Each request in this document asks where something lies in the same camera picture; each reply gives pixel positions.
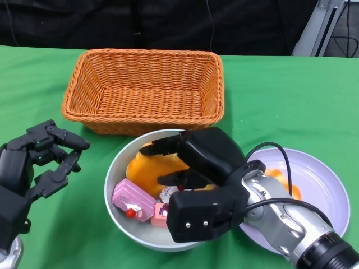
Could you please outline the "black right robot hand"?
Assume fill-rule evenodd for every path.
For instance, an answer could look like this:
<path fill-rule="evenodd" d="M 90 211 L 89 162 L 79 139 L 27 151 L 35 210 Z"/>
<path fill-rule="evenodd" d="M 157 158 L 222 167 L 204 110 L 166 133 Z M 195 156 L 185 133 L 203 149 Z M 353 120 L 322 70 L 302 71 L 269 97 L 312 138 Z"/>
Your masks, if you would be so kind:
<path fill-rule="evenodd" d="M 154 140 L 140 152 L 145 156 L 176 154 L 188 169 L 159 176 L 158 183 L 184 189 L 208 184 L 221 187 L 232 172 L 246 164 L 238 144 L 218 127 L 182 131 Z"/>

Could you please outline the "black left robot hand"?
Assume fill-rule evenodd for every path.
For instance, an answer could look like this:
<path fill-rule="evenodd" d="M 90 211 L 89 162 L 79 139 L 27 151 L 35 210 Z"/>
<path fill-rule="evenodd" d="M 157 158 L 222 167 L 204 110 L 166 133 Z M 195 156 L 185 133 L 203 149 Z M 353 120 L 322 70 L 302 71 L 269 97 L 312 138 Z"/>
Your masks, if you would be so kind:
<path fill-rule="evenodd" d="M 1 251 L 8 253 L 19 234 L 28 233 L 31 204 L 68 185 L 81 170 L 78 160 L 90 144 L 48 120 L 1 146 Z"/>

